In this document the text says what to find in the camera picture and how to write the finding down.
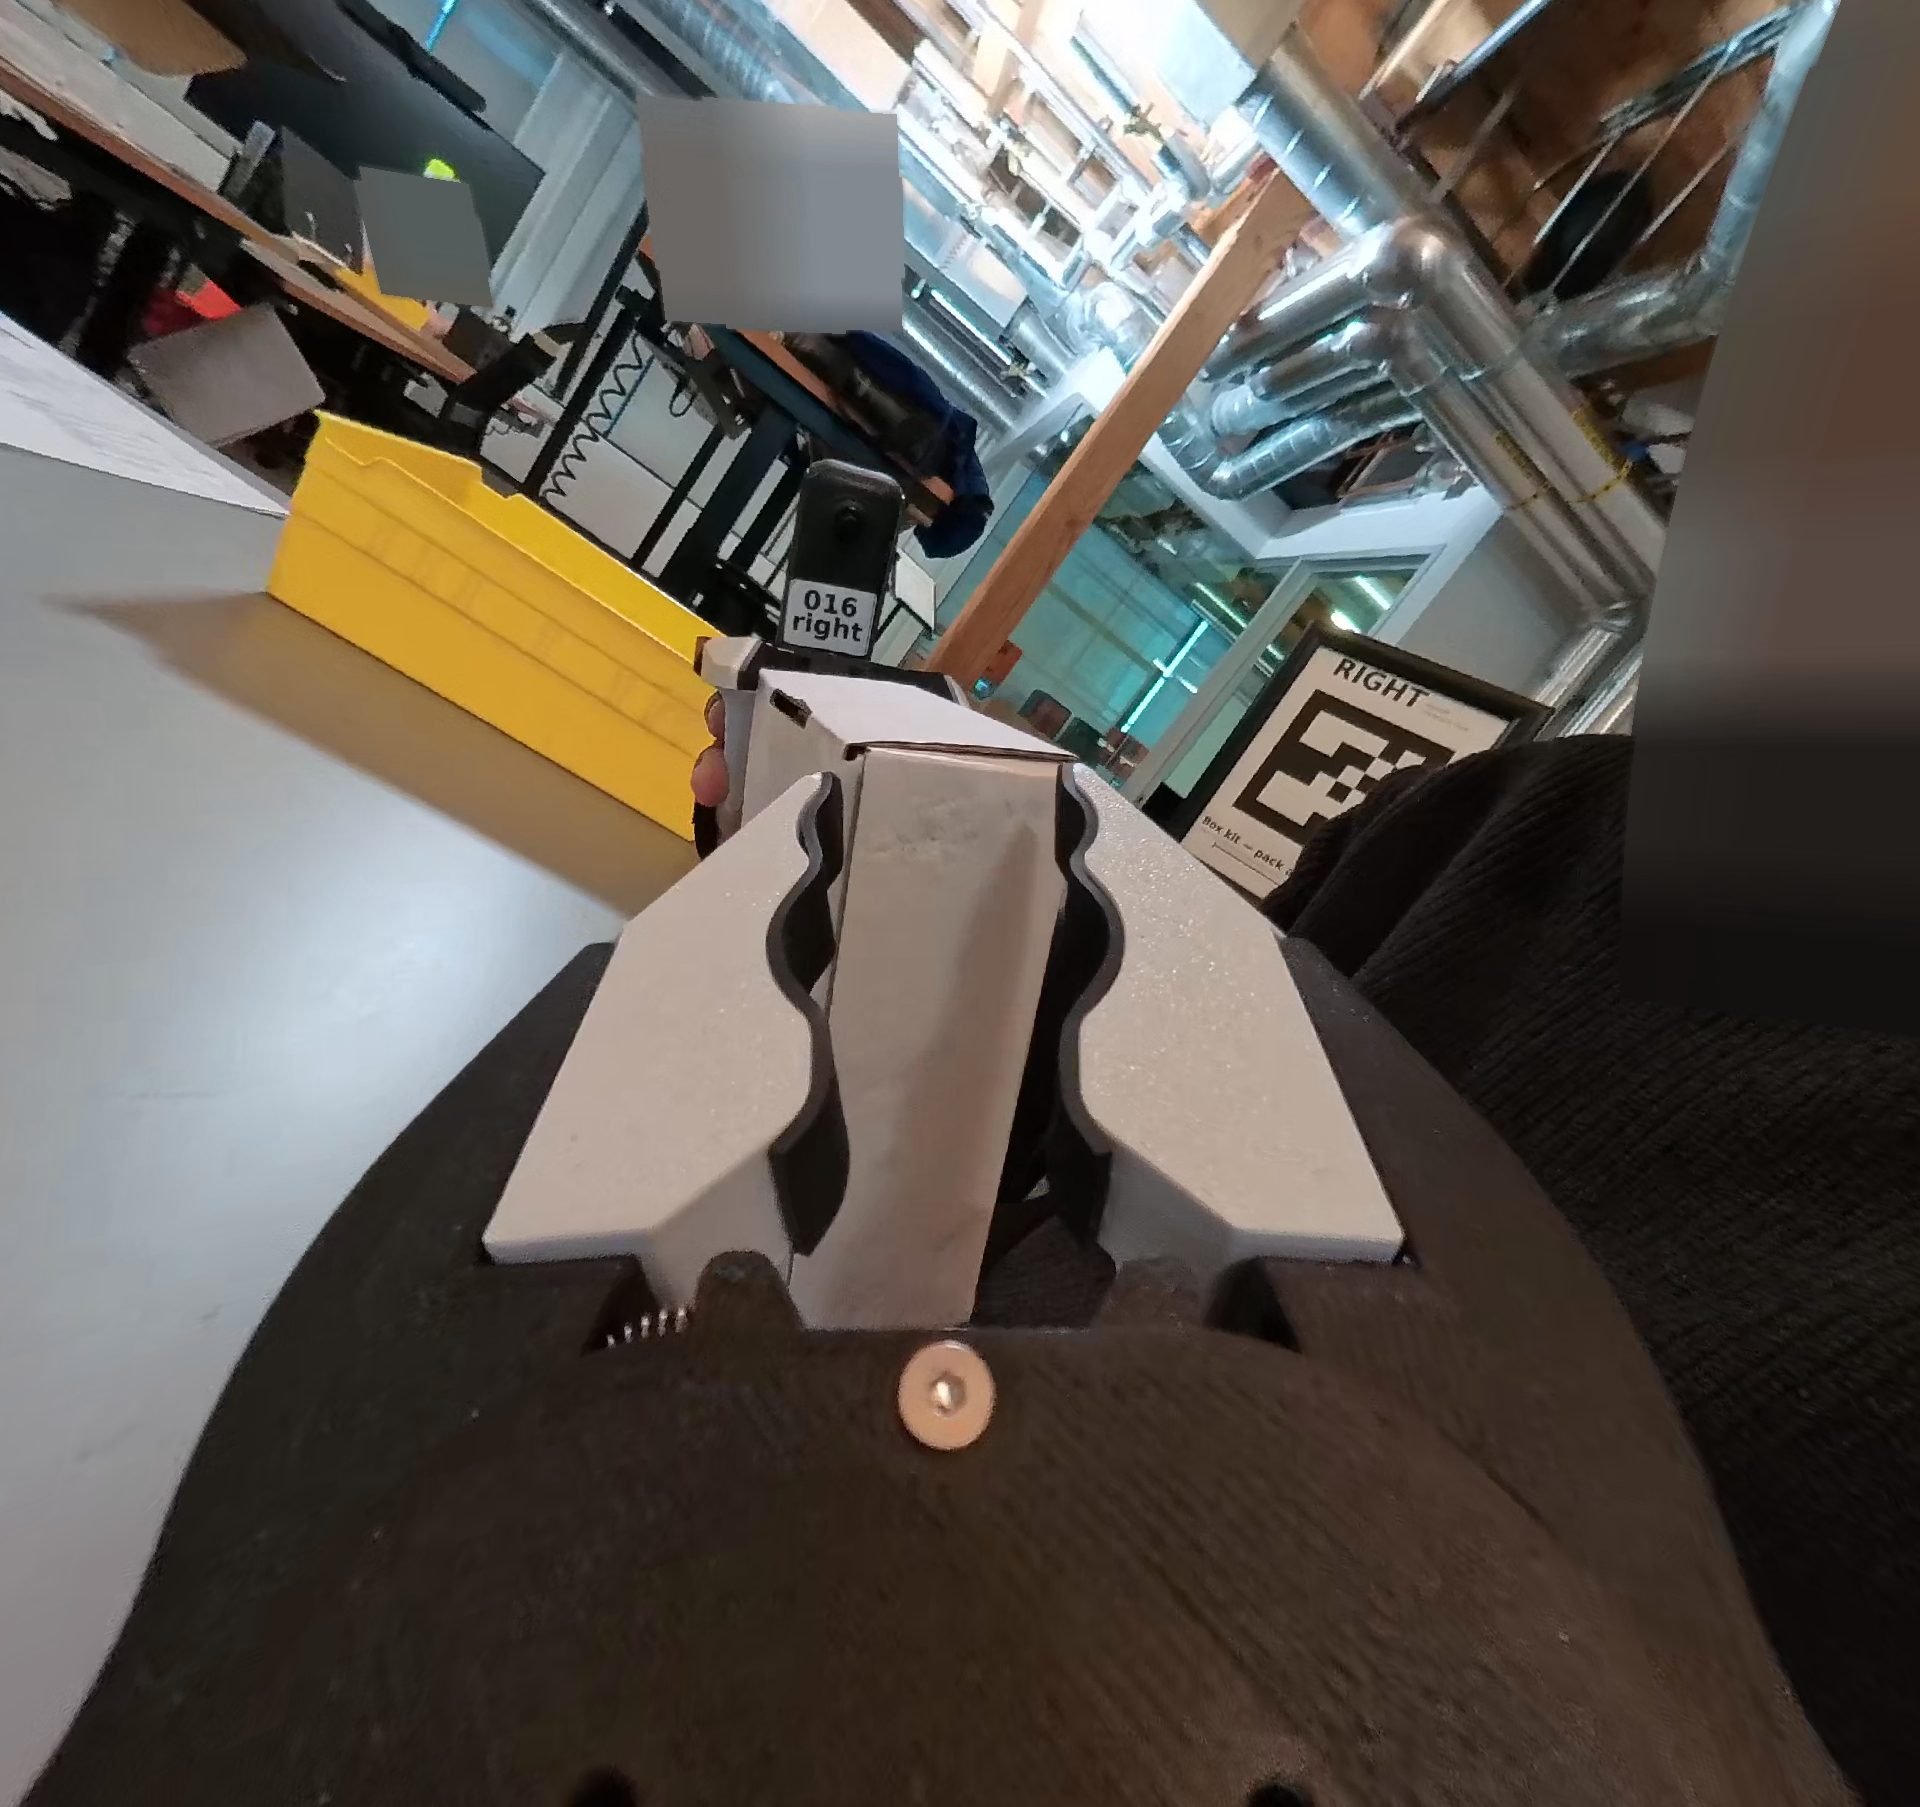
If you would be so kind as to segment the yellow plastic bin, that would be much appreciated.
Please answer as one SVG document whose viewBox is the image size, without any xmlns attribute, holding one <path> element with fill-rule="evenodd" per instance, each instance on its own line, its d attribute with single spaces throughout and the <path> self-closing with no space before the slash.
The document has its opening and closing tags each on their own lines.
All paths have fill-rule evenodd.
<svg viewBox="0 0 1920 1807">
<path fill-rule="evenodd" d="M 670 834 L 694 836 L 711 628 L 472 461 L 325 413 L 269 595 Z"/>
</svg>

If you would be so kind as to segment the white paper sheet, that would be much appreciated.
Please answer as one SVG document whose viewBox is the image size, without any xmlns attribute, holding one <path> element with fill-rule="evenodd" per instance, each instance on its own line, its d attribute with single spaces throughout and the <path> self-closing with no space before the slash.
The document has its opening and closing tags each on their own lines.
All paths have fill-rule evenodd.
<svg viewBox="0 0 1920 1807">
<path fill-rule="evenodd" d="M 2 317 L 2 448 L 285 518 L 290 501 L 49 341 Z"/>
</svg>

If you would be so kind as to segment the person's black sweater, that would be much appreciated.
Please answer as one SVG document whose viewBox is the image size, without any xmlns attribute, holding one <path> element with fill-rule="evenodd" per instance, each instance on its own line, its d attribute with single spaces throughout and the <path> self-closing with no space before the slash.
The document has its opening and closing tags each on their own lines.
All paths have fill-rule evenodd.
<svg viewBox="0 0 1920 1807">
<path fill-rule="evenodd" d="M 1621 989 L 1631 742 L 1402 772 L 1265 916 L 1505 1138 L 1624 1303 L 1863 1802 L 1918 1799 L 1916 1037 Z"/>
</svg>

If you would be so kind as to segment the silver insulated pipes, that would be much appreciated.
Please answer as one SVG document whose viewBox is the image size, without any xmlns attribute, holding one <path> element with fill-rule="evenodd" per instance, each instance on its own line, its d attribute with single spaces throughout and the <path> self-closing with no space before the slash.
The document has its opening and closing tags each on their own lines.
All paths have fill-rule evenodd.
<svg viewBox="0 0 1920 1807">
<path fill-rule="evenodd" d="M 1642 628 L 1665 530 L 1509 297 L 1437 219 L 1375 226 L 1245 315 L 1174 413 L 1177 455 L 1214 497 L 1240 500 L 1404 411 L 1572 597 L 1572 637 L 1528 689 L 1569 731 Z"/>
</svg>

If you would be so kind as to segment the grey cardboard sheet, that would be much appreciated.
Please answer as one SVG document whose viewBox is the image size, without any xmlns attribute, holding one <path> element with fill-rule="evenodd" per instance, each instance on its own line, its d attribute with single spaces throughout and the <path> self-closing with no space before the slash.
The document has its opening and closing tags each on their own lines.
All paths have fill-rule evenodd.
<svg viewBox="0 0 1920 1807">
<path fill-rule="evenodd" d="M 272 303 L 136 344 L 127 369 L 180 432 L 224 448 L 325 401 L 323 382 Z"/>
</svg>

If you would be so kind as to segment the black monitor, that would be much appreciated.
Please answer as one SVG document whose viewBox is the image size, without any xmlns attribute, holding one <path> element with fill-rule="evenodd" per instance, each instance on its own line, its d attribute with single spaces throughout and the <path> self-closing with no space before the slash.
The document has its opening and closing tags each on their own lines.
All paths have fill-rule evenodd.
<svg viewBox="0 0 1920 1807">
<path fill-rule="evenodd" d="M 303 54 L 188 82 L 185 102 L 233 140 L 288 129 L 334 168 L 455 180 L 472 192 L 486 257 L 503 258 L 543 168 L 484 122 L 469 89 L 366 0 L 251 0 Z"/>
</svg>

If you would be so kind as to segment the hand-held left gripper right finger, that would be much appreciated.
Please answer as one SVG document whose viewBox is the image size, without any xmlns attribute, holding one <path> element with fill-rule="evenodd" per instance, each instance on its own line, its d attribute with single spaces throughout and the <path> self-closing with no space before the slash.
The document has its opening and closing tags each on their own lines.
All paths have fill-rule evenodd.
<svg viewBox="0 0 1920 1807">
<path fill-rule="evenodd" d="M 1072 871 L 1109 932 L 1063 1032 L 1091 1238 L 1204 1289 L 1250 1260 L 1393 1264 L 1406 1230 L 1339 1088 L 1282 936 L 1089 769 Z"/>
</svg>

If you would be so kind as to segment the brown cardboard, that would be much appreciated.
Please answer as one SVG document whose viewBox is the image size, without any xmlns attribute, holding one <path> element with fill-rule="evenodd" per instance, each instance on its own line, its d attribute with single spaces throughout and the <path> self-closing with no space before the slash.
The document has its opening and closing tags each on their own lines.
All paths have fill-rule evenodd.
<svg viewBox="0 0 1920 1807">
<path fill-rule="evenodd" d="M 195 77 L 246 67 L 246 51 L 188 0 L 45 0 L 80 20 L 136 67 L 158 77 Z"/>
</svg>

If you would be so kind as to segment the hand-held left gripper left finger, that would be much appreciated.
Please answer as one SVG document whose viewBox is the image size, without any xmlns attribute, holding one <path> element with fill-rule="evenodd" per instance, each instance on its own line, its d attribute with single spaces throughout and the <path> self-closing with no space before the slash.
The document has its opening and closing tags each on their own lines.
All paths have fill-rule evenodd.
<svg viewBox="0 0 1920 1807">
<path fill-rule="evenodd" d="M 622 929 L 481 1243 L 495 1264 L 633 1260 L 689 1307 L 707 1261 L 789 1281 L 851 1149 L 828 1019 L 836 777 L 786 787 Z"/>
</svg>

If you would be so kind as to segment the wooden post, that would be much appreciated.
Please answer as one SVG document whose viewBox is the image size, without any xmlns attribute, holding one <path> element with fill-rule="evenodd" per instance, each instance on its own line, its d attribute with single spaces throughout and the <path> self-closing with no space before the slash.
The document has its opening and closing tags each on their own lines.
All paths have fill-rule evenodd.
<svg viewBox="0 0 1920 1807">
<path fill-rule="evenodd" d="M 1259 192 L 1222 233 L 1174 310 L 1022 518 L 995 566 L 938 634 L 925 659 L 926 673 L 947 677 L 962 691 L 974 687 L 1111 497 L 1119 476 L 1178 405 L 1212 350 L 1250 309 L 1302 224 L 1294 211 L 1300 201 L 1282 172 L 1264 176 Z"/>
</svg>

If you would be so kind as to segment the white cardboard box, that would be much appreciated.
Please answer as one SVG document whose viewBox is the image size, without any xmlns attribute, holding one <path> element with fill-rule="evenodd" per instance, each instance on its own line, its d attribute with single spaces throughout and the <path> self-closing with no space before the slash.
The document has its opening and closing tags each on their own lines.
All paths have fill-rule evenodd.
<svg viewBox="0 0 1920 1807">
<path fill-rule="evenodd" d="M 919 683 L 766 669 L 743 815 L 836 778 L 828 1038 L 847 1190 L 794 1260 L 803 1323 L 951 1328 L 972 1316 L 1063 904 L 1068 754 Z"/>
</svg>

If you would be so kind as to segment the framed black-white marker poster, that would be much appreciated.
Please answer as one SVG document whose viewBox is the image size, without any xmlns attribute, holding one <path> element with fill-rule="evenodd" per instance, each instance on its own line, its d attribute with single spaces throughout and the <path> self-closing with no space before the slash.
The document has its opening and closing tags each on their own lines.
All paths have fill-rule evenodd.
<svg viewBox="0 0 1920 1807">
<path fill-rule="evenodd" d="M 1532 740 L 1549 710 L 1352 630 L 1309 630 L 1169 820 L 1172 840 L 1262 901 L 1385 781 Z"/>
</svg>

